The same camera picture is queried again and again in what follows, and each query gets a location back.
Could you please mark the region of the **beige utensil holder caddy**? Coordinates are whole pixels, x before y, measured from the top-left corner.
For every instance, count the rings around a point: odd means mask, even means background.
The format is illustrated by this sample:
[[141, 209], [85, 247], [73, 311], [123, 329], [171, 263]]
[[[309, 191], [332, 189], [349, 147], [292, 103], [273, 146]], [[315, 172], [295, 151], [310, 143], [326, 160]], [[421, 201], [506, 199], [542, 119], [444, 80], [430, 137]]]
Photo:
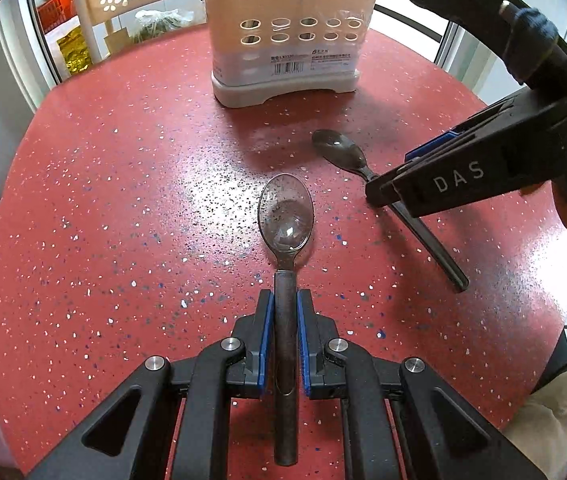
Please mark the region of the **beige utensil holder caddy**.
[[204, 0], [215, 98], [241, 108], [298, 91], [354, 91], [375, 2]]

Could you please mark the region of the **dark translucent spoon three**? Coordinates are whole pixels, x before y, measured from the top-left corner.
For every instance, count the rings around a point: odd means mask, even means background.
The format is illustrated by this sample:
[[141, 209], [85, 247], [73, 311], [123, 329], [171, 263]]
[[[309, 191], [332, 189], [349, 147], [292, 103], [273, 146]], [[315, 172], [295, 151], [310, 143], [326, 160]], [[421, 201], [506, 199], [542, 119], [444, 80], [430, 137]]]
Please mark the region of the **dark translucent spoon three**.
[[294, 261], [312, 237], [314, 206], [306, 186], [278, 174], [258, 206], [263, 242], [277, 263], [274, 275], [275, 444], [277, 465], [297, 463], [297, 272]]

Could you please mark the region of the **red plastic basket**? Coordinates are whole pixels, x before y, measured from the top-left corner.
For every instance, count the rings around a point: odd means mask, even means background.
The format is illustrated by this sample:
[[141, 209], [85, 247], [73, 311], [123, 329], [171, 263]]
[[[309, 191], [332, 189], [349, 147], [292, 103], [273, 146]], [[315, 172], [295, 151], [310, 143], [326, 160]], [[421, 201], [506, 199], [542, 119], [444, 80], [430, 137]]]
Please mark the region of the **red plastic basket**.
[[42, 31], [47, 34], [75, 17], [74, 0], [49, 0], [37, 8], [37, 15]]

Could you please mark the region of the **bag of green vegetables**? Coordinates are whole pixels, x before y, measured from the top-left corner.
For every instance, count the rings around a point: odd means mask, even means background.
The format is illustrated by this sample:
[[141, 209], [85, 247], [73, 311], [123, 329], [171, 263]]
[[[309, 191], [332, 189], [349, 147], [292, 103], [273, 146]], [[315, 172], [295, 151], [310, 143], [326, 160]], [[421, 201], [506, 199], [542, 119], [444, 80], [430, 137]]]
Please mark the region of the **bag of green vegetables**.
[[135, 14], [135, 20], [136, 28], [132, 40], [134, 44], [141, 44], [194, 24], [195, 12], [141, 10]]

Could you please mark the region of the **yellow cooking oil bottle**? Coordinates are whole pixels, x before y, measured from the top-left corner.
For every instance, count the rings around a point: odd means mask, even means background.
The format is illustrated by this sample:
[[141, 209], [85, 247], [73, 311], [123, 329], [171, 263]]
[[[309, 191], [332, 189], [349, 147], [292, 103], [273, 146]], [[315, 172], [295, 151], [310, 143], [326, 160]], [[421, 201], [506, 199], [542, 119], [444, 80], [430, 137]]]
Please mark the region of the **yellow cooking oil bottle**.
[[57, 41], [64, 65], [71, 76], [85, 72], [93, 66], [90, 50], [83, 36], [82, 28], [76, 26]]

